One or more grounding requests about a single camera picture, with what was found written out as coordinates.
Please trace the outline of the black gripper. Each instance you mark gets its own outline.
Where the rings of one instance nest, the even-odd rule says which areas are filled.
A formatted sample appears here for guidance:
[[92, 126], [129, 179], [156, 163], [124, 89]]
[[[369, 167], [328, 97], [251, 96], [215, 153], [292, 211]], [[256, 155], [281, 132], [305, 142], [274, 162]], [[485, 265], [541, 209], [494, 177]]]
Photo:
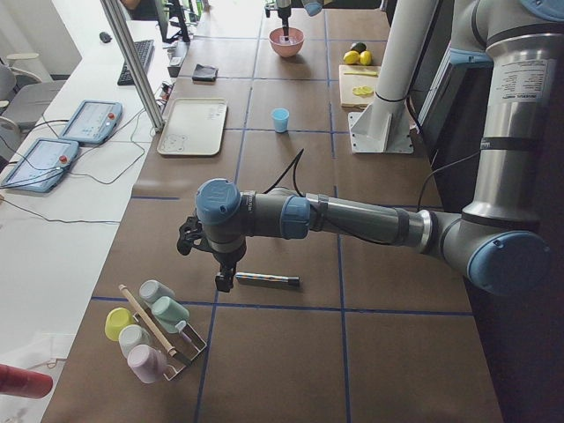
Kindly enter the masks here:
[[245, 238], [241, 236], [228, 243], [213, 241], [205, 233], [197, 216], [187, 217], [186, 222], [180, 226], [176, 248], [183, 256], [187, 256], [193, 248], [212, 254], [219, 263], [215, 284], [220, 292], [230, 292], [233, 289], [237, 263], [247, 251]]

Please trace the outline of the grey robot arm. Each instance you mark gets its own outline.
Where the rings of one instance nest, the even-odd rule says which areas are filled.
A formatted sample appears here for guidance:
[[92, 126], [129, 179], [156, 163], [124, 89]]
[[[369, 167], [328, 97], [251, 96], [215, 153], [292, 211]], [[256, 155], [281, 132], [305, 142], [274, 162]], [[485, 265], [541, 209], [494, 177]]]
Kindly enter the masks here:
[[267, 18], [275, 13], [281, 19], [282, 27], [289, 27], [293, 9], [304, 9], [310, 17], [313, 17], [329, 4], [330, 1], [323, 0], [272, 0], [266, 1], [263, 8]]
[[563, 61], [563, 4], [458, 1], [449, 58], [455, 65], [493, 69], [483, 137], [473, 155], [475, 182], [464, 182], [452, 164], [433, 171], [448, 204], [465, 201], [459, 213], [407, 211], [279, 186], [242, 192], [226, 179], [212, 179], [197, 190], [195, 212], [179, 229], [178, 251], [212, 254], [221, 292], [231, 290], [249, 237], [302, 239], [310, 232], [417, 249], [496, 295], [542, 284], [552, 252], [538, 235], [533, 197], [549, 101]]

